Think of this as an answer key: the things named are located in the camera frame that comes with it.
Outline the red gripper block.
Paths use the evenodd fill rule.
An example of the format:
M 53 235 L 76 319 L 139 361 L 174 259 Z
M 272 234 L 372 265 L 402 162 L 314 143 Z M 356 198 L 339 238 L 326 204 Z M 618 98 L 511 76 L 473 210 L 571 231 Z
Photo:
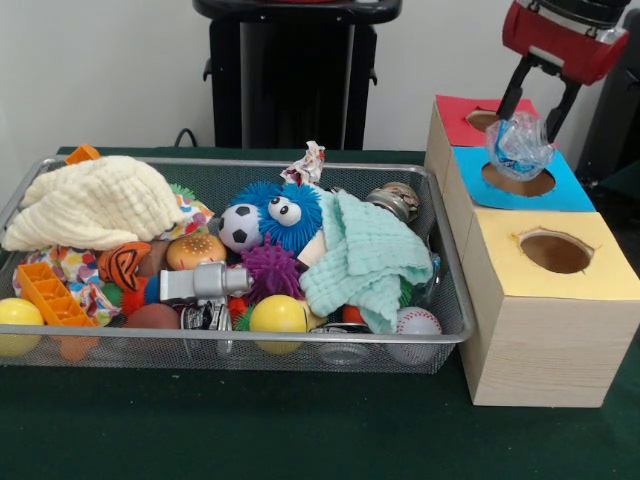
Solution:
M 523 94 L 522 84 L 535 66 L 530 55 L 560 68 L 565 89 L 546 120 L 546 138 L 555 139 L 582 85 L 591 85 L 614 67 L 630 34 L 618 25 L 627 1 L 514 1 L 502 31 L 503 45 L 522 55 L 496 110 L 509 120 Z

